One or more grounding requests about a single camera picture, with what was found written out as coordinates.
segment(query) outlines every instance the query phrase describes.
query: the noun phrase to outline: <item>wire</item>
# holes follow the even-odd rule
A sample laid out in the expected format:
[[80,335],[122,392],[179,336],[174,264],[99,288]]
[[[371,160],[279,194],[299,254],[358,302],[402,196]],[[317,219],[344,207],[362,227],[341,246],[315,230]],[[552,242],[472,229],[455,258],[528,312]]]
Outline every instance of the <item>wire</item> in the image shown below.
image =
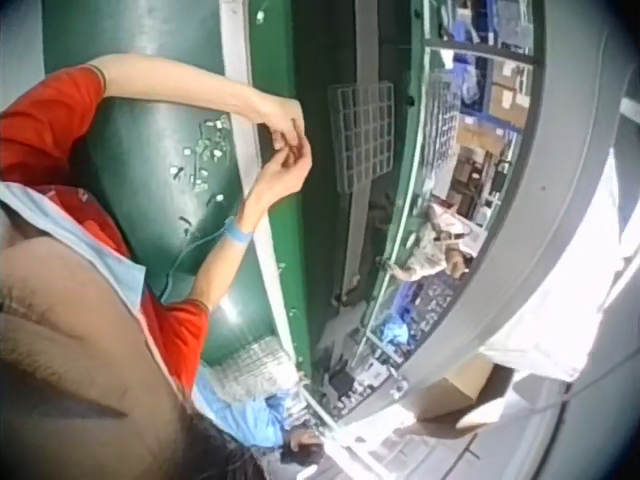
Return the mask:
[[158,297],[160,302],[164,303],[168,293],[171,291],[171,287],[173,286],[173,274],[175,273],[175,270],[178,268],[178,265],[180,264],[184,256],[194,248],[202,245],[203,243],[207,243],[211,240],[218,238],[220,235],[224,233],[224,231],[225,231],[225,227],[222,227],[220,230],[216,231],[215,233],[212,233],[211,235],[207,235],[206,237],[201,238],[197,242],[192,243],[191,245],[188,245],[182,250],[182,252],[180,252],[180,255],[178,255],[178,258],[176,258],[176,261],[173,263],[173,266],[167,272],[166,283],[162,288],[162,291],[160,292],[160,295]]
[[618,370],[619,368],[621,368],[622,366],[627,364],[629,361],[633,360],[636,356],[638,356],[638,354],[640,354],[640,347],[634,348],[629,354],[627,354],[621,360],[617,361],[611,367],[606,369],[603,373],[601,373],[596,378],[594,378],[593,380],[588,382],[586,385],[583,385],[579,389],[571,390],[570,392],[565,393],[564,395],[561,395],[560,397],[558,397],[558,399],[556,399],[556,400],[554,400],[552,402],[549,402],[548,404],[543,405],[542,407],[534,408],[532,412],[527,412],[525,415],[511,417],[511,418],[505,419],[504,422],[498,421],[496,423],[489,424],[486,427],[482,428],[480,432],[485,432],[485,431],[493,429],[493,428],[504,427],[506,425],[510,425],[510,424],[518,422],[520,420],[527,420],[527,419],[533,418],[533,417],[535,417],[537,415],[540,415],[542,413],[545,413],[545,412],[547,412],[549,410],[552,410],[552,409],[554,409],[556,407],[559,407],[564,403],[568,403],[571,400],[574,400],[576,397],[582,395],[584,392],[589,390],[591,387],[593,387],[593,386],[597,385],[598,383],[600,383],[602,380],[607,378],[609,375],[614,373],[616,370]]

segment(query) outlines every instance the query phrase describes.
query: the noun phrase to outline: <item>brown box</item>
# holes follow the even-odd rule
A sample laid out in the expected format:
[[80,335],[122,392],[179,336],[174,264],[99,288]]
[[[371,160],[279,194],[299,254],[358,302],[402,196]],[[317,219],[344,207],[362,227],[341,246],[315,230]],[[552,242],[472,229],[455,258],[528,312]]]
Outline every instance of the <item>brown box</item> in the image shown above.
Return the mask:
[[498,135],[498,131],[494,126],[478,122],[468,124],[462,119],[458,126],[456,140],[464,147],[481,148],[496,156],[500,155],[506,141],[503,136]]
[[489,114],[515,127],[524,128],[529,111],[528,102],[528,97],[518,94],[516,90],[493,84]]
[[428,420],[473,405],[484,387],[493,363],[477,354],[442,379],[411,395],[403,406],[418,420]]
[[508,60],[493,61],[493,83],[516,89],[518,85],[518,67]]

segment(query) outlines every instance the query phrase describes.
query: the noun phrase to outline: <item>hand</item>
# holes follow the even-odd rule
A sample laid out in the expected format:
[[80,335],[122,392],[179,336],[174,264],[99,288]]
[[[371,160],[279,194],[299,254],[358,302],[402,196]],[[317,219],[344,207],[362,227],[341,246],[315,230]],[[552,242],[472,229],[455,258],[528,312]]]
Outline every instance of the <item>hand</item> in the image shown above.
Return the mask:
[[266,213],[277,201],[302,188],[311,170],[311,146],[304,135],[300,135],[297,147],[280,149],[258,174],[247,204]]
[[304,117],[300,102],[260,92],[255,123],[264,123],[271,130],[273,147],[299,146],[304,136]]

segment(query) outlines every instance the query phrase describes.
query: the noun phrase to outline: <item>green panel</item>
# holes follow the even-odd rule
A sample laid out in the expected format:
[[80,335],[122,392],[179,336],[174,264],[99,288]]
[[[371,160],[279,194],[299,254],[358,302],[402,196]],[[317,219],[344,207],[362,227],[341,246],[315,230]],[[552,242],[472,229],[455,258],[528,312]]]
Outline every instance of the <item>green panel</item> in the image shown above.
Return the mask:
[[[153,53],[224,72],[214,0],[44,0],[43,16],[47,72],[115,52]],[[81,152],[90,161],[79,165],[80,183],[112,213],[156,291],[180,252],[216,232],[242,197],[232,150],[227,161],[203,164],[209,173],[207,191],[196,193],[189,182],[194,162],[183,149],[195,149],[202,122],[218,116],[177,105],[109,100]],[[205,137],[213,133],[204,127]],[[231,146],[230,132],[224,139]],[[174,180],[172,167],[185,172]],[[216,195],[224,200],[216,202]],[[184,258],[170,298],[188,290],[213,244],[207,242]],[[229,294],[241,321],[231,325],[214,319],[204,353],[208,362],[273,331],[261,278],[251,249]]]
[[[284,96],[294,96],[291,5],[289,0],[249,2],[251,68],[256,87]],[[271,154],[269,148],[263,157]],[[284,264],[280,281],[298,367],[311,373],[311,350],[305,297],[304,247],[301,198],[283,201],[269,215],[276,258]]]

